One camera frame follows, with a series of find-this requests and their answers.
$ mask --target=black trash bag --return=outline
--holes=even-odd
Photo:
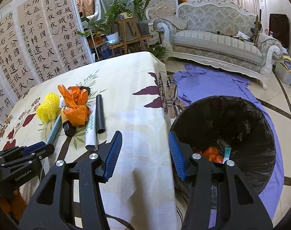
[[[232,148],[230,159],[245,174],[257,194],[267,185],[275,165],[273,132],[259,108],[239,97],[212,96],[186,107],[173,122],[179,140],[200,152],[222,140]],[[191,184],[181,182],[173,166],[175,189],[189,198]],[[216,209],[215,185],[212,208]]]

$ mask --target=yellow sponge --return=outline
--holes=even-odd
[[[35,112],[42,123],[47,123],[57,117],[59,109],[59,96],[55,93],[48,93]]]

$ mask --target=wooden stand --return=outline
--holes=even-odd
[[[133,31],[132,31],[132,28],[131,28],[131,26],[130,26],[130,24],[129,24],[130,22],[131,22],[132,25],[135,27],[135,29],[136,29],[136,34],[137,34],[137,37],[138,37],[138,38],[135,39],[135,40],[126,41],[126,29],[125,29],[125,23],[127,23],[131,35],[132,35],[132,36],[134,35],[134,33],[133,33]],[[122,28],[123,28],[123,42],[122,42],[122,43],[119,43],[119,44],[116,44],[116,45],[113,45],[113,46],[110,46],[110,47],[109,47],[110,49],[113,50],[113,49],[115,49],[115,48],[117,48],[117,47],[122,47],[122,46],[124,46],[124,54],[127,54],[127,45],[130,44],[130,43],[134,43],[134,42],[138,42],[138,41],[139,41],[139,42],[141,43],[142,50],[143,50],[143,51],[146,50],[146,49],[145,49],[145,46],[144,46],[144,44],[143,44],[143,40],[148,40],[148,39],[152,38],[153,36],[152,36],[152,35],[147,35],[147,36],[141,37],[141,35],[140,35],[140,33],[139,33],[139,30],[138,30],[138,27],[137,27],[137,25],[136,25],[136,21],[135,21],[134,18],[130,18],[130,19],[125,19],[125,20],[118,21],[117,24],[118,24],[118,29],[119,29],[119,26],[122,24]]]

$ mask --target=silver screw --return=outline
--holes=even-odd
[[[229,166],[234,166],[235,165],[234,161],[232,161],[232,160],[227,160],[226,164],[229,165]]]
[[[59,160],[56,162],[56,166],[60,167],[64,164],[64,161],[63,160]]]
[[[89,155],[89,158],[90,158],[91,160],[94,160],[94,159],[98,158],[98,154],[96,154],[96,153],[90,154],[90,155]]]
[[[201,155],[198,154],[198,153],[194,153],[194,154],[192,154],[192,158],[193,159],[200,159],[201,158]]]

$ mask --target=purple cloth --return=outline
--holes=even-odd
[[[259,197],[270,218],[273,219],[283,189],[284,168],[278,136],[269,114],[249,90],[247,78],[206,67],[185,65],[185,68],[186,72],[179,71],[173,75],[174,82],[178,86],[178,97],[184,104],[190,105],[210,96],[234,96],[251,101],[265,115],[273,132],[276,157],[271,178]],[[215,219],[211,217],[210,223],[212,221],[215,222]]]

